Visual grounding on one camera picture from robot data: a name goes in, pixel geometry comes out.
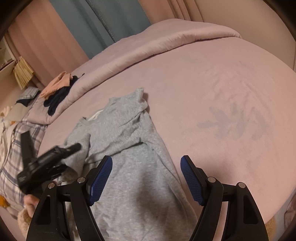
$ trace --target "plaid blanket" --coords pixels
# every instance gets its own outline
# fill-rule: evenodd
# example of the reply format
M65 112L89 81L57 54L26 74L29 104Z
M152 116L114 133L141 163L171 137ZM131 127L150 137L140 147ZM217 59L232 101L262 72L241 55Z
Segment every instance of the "plaid blanket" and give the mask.
M45 134L46 125L32 124L27 121L27 115L15 128L15 138L11 144L8 159L0 173L0 195L12 205L23 206L24 194L17 185L17 174L23 170L20 137L21 134L30 131L34 144L35 154L38 154L39 147Z

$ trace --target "silver screw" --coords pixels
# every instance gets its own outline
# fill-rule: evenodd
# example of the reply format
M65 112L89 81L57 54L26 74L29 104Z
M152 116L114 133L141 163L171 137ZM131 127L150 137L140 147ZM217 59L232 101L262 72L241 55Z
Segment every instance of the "silver screw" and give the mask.
M49 189L51 189L51 188L53 188L54 186L55 186L55 184L54 184L54 183L50 183L50 184L48 184L48 186L47 186L47 187L48 187Z
M245 188L245 187L246 187L246 184L244 184L244 183L239 183L239 187L241 187L241 188Z
M211 183L214 183L216 181L216 178L214 177L208 177L207 180Z
M78 178L78 179L77 179L77 182L79 182L79 183L83 183L83 182L85 182L85 177L80 177L80 178Z

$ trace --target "blue textured pad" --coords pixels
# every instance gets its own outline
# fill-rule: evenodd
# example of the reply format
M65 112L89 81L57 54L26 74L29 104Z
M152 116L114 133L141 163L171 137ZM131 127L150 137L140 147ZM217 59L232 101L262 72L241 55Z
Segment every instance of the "blue textured pad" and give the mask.
M96 179L91 186L91 193L89 197L89 204L92 206L96 201L98 201L102 195L108 177L112 171L113 161L109 157L104 165L102 166L100 172L98 173Z
M180 166L194 201L203 205L202 187L185 157L181 158Z

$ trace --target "beige wall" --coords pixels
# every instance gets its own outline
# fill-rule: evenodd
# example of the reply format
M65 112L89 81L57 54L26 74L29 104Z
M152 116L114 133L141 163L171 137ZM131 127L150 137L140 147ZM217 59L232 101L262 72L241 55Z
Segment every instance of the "beige wall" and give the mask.
M0 79L0 111L8 105L14 105L22 92L23 90L19 88L13 73Z

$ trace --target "beige cushion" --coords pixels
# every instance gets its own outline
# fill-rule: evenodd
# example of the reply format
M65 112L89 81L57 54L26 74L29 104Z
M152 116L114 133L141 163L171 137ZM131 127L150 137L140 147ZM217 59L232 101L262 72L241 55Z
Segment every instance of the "beige cushion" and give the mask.
M224 25L269 51L296 71L296 43L280 17L263 0L195 0L204 22Z
M29 112L30 106L26 107L21 103L16 103L4 118L6 121L20 122L24 116Z

